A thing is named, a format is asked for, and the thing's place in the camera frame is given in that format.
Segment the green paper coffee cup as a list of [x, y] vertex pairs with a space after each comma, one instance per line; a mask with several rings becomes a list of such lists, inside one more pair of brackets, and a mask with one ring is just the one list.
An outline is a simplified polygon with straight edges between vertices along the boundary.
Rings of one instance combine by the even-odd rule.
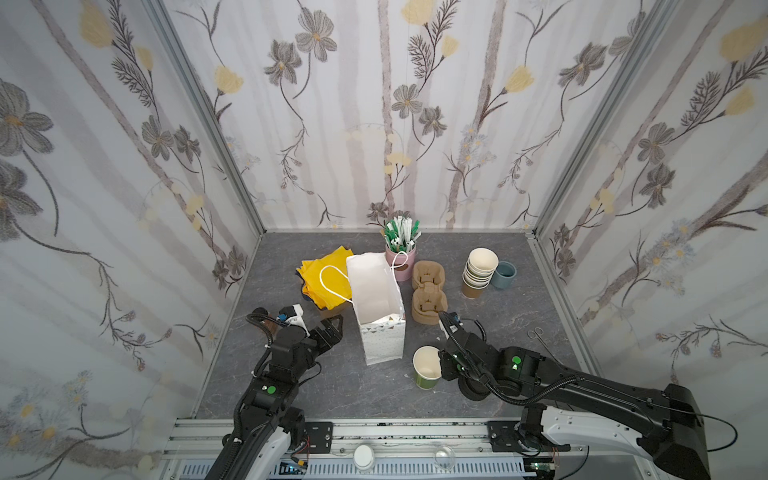
[[442, 378], [439, 350], [422, 346], [413, 355], [414, 380], [422, 390], [433, 389]]

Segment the white paper takeout bag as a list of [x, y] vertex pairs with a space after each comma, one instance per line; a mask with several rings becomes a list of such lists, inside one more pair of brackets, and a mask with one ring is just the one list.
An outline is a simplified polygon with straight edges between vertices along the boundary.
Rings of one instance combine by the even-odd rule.
[[403, 357], [406, 315], [399, 284], [384, 253], [347, 259], [353, 310], [368, 366]]

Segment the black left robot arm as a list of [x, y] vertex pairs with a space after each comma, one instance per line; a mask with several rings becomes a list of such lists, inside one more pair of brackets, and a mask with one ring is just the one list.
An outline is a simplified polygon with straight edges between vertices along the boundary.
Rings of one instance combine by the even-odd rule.
[[222, 439], [222, 451], [208, 479], [267, 479], [283, 457], [304, 474], [308, 469], [313, 435], [304, 411], [293, 406], [304, 374], [321, 365], [317, 358], [343, 339], [343, 317], [323, 319], [309, 330], [298, 304], [276, 316], [258, 307], [246, 321], [267, 337], [266, 350], [233, 411], [233, 429]]

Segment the brown pulp cup carrier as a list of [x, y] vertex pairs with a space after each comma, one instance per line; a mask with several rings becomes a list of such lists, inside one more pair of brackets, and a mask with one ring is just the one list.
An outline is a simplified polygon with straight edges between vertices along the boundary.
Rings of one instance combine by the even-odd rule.
[[446, 281], [444, 267], [435, 261], [421, 260], [414, 264], [412, 270], [412, 287], [425, 288], [428, 284], [442, 290]]

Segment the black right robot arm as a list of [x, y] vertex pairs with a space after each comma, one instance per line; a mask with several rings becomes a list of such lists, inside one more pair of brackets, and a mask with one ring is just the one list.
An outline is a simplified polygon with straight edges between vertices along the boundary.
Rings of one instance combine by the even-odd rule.
[[439, 352], [443, 379], [456, 381], [470, 400], [494, 396], [521, 407], [520, 446], [537, 451], [624, 444], [669, 475], [710, 478], [709, 417], [689, 389], [676, 384], [663, 390], [635, 387], [574, 370], [523, 347], [497, 349], [483, 329], [466, 330], [457, 314], [442, 311], [438, 318], [446, 336]]

